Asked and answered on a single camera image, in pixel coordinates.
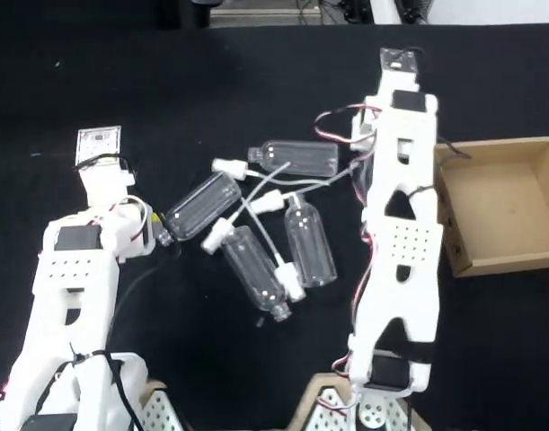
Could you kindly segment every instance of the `perforated metal plate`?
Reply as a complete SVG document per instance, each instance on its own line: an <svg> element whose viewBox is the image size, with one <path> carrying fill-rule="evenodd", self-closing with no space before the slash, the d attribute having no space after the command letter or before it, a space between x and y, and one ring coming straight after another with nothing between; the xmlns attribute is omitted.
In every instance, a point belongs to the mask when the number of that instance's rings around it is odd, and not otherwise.
<svg viewBox="0 0 549 431"><path fill-rule="evenodd" d="M332 388L324 389L320 397L337 407L345 405L338 392ZM346 417L316 404L305 431L347 431Z"/></svg>
<svg viewBox="0 0 549 431"><path fill-rule="evenodd" d="M345 406L335 389L324 389L321 398L335 406ZM408 417L396 400L367 394L358 406L360 423L368 429L385 429L386 431L407 431ZM308 420L305 431L349 431L347 419L338 412L316 405Z"/></svg>
<svg viewBox="0 0 549 431"><path fill-rule="evenodd" d="M142 426L145 431L184 431L164 391L153 392L142 410Z"/></svg>

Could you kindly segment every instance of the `open cardboard box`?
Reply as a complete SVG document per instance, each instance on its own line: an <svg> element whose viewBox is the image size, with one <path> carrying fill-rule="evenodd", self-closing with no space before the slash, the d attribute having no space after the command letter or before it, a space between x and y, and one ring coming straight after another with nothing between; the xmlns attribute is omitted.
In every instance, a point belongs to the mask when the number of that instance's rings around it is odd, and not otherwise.
<svg viewBox="0 0 549 431"><path fill-rule="evenodd" d="M457 277L549 268L549 137L456 143L437 174L439 222ZM452 154L436 145L436 158Z"/></svg>

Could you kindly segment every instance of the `white plastic frame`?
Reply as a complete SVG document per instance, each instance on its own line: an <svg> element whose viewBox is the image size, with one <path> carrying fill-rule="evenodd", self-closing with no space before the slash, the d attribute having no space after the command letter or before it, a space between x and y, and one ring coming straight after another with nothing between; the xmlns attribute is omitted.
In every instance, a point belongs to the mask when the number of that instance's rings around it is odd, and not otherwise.
<svg viewBox="0 0 549 431"><path fill-rule="evenodd" d="M431 342L438 325L438 261L443 228L437 223L438 196L434 183L434 145L437 141L438 101L425 95L425 112L392 108L396 89L417 92L415 58L401 54L406 71L392 70L384 58L396 51L382 50L382 80L378 94L366 104L382 111L352 120L352 137L377 129L376 139L359 143L359 149L374 146L372 184L362 222L375 240L373 267L359 301L354 333L350 334L350 381L355 391L381 396L404 397L424 391L429 381L429 364L410 363L410 388L399 391L363 389L372 373L375 346L389 322L402 318L410 341ZM393 194L400 190L412 195L415 220L385 215ZM411 267L410 275L398 281L398 266Z"/></svg>

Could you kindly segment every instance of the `white spray nozzle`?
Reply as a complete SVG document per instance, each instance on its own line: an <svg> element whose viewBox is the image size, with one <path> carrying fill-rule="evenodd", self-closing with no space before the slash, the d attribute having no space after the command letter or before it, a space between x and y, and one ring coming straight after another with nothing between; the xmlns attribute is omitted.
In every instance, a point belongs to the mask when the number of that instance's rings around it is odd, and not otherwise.
<svg viewBox="0 0 549 431"><path fill-rule="evenodd" d="M212 226L212 230L202 242L202 250L208 254L214 254L227 235L234 231L235 227L223 217L220 217Z"/></svg>
<svg viewBox="0 0 549 431"><path fill-rule="evenodd" d="M298 272L294 263L287 262L280 265L276 268L274 274L276 275L276 279L284 286L284 289L286 289L290 301L295 303L306 296L304 289L298 281Z"/></svg>
<svg viewBox="0 0 549 431"><path fill-rule="evenodd" d="M248 162L243 160L214 159L212 161L212 172L225 172L237 180L246 178Z"/></svg>
<svg viewBox="0 0 549 431"><path fill-rule="evenodd" d="M278 189L264 193L260 198L250 203L250 208L254 214L270 213L284 208L284 196Z"/></svg>

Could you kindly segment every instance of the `bottle cap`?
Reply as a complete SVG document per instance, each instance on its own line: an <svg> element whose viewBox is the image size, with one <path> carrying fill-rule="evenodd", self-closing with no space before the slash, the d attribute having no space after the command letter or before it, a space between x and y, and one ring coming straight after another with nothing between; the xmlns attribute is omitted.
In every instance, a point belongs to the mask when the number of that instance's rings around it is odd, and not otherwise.
<svg viewBox="0 0 549 431"><path fill-rule="evenodd" d="M248 148L248 162L259 163L264 159L264 152L261 148L252 147Z"/></svg>
<svg viewBox="0 0 549 431"><path fill-rule="evenodd" d="M226 238L227 235L234 231L235 227L223 217L220 217L212 230L202 242L202 250L208 254L214 254L218 247L222 244L222 241Z"/></svg>
<svg viewBox="0 0 549 431"><path fill-rule="evenodd" d="M288 203L290 207L300 208L304 205L304 197L299 193L288 194Z"/></svg>
<svg viewBox="0 0 549 431"><path fill-rule="evenodd" d="M274 305L272 310L270 310L270 313L274 317L275 321L284 321L292 314L287 303L279 303L278 305Z"/></svg>
<svg viewBox="0 0 549 431"><path fill-rule="evenodd" d="M274 271L274 275L280 284L284 286L290 301L293 303L300 301L306 296L304 289L298 281L298 272L294 263L287 262L280 265Z"/></svg>
<svg viewBox="0 0 549 431"><path fill-rule="evenodd" d="M243 160L214 159L212 161L212 172L225 172L237 180L246 178L248 163Z"/></svg>
<svg viewBox="0 0 549 431"><path fill-rule="evenodd" d="M260 198L253 200L250 203L250 208L254 214L270 213L272 211L278 211L285 205L284 197L278 189L264 193Z"/></svg>

